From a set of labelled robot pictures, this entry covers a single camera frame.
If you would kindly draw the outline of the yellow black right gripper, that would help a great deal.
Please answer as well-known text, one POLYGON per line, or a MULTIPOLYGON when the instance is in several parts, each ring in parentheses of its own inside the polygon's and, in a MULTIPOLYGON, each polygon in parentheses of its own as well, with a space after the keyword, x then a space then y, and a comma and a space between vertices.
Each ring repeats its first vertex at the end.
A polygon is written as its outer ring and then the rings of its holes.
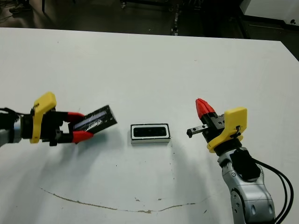
POLYGON ((210 153, 218 156, 241 147, 242 133, 247 128, 247 109, 237 107, 217 115, 213 107, 203 99, 196 99, 196 110, 202 125, 186 131, 189 138, 202 133, 210 153))

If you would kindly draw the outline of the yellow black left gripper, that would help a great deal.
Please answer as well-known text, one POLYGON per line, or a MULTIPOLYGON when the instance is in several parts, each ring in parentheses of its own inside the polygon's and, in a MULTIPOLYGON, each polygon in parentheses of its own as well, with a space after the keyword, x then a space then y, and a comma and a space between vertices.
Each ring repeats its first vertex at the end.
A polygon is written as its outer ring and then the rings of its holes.
POLYGON ((87 131, 63 133, 60 127, 64 121, 78 123, 85 116, 78 112, 57 112, 56 105, 56 97, 52 92, 37 99, 30 113, 21 117, 21 138, 29 139, 32 144, 42 141, 56 146, 58 143, 79 143, 94 136, 87 131))

